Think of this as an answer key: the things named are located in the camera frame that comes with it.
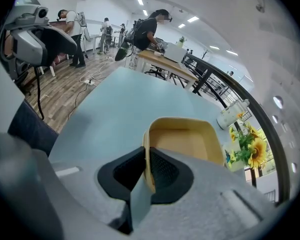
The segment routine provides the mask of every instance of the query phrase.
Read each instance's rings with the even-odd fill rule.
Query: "beige tray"
[[[155,191],[150,170],[150,147],[178,152],[223,166],[225,161],[217,134],[210,123],[198,119],[162,117],[156,119],[143,136],[145,178]]]

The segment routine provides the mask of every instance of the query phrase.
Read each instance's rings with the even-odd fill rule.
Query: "white box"
[[[164,57],[166,57],[169,60],[172,60],[176,63],[181,63],[182,59],[186,55],[186,50],[176,46],[172,42],[167,43],[167,48],[165,49],[164,52]]]

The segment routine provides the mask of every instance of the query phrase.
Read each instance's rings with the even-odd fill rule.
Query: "black t-shirt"
[[[134,35],[133,45],[140,50],[145,50],[150,45],[150,40],[147,37],[148,32],[152,32],[155,35],[157,30],[157,20],[155,18],[148,18],[142,22],[140,28]]]

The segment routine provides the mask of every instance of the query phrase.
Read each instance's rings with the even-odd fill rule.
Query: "man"
[[[81,68],[86,66],[84,53],[81,50],[81,26],[79,24],[79,14],[73,10],[60,10],[58,12],[59,19],[65,19],[66,32],[76,43],[76,52],[73,55],[72,63],[69,66]]]
[[[108,18],[104,18],[104,22],[101,25],[100,31],[102,31],[100,50],[98,52],[101,55],[104,52],[104,45],[107,52],[109,52],[109,47],[112,40],[112,27]]]

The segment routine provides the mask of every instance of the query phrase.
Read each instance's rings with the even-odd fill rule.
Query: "white t-shirt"
[[[110,27],[111,24],[109,21],[106,21],[106,22],[103,22],[101,24],[101,28],[102,28],[102,34],[105,34],[106,33],[106,30],[107,30],[107,27]]]
[[[81,26],[78,22],[78,14],[75,11],[68,11],[68,13],[66,14],[65,22],[74,22],[73,29],[68,33],[70,37],[81,34]]]

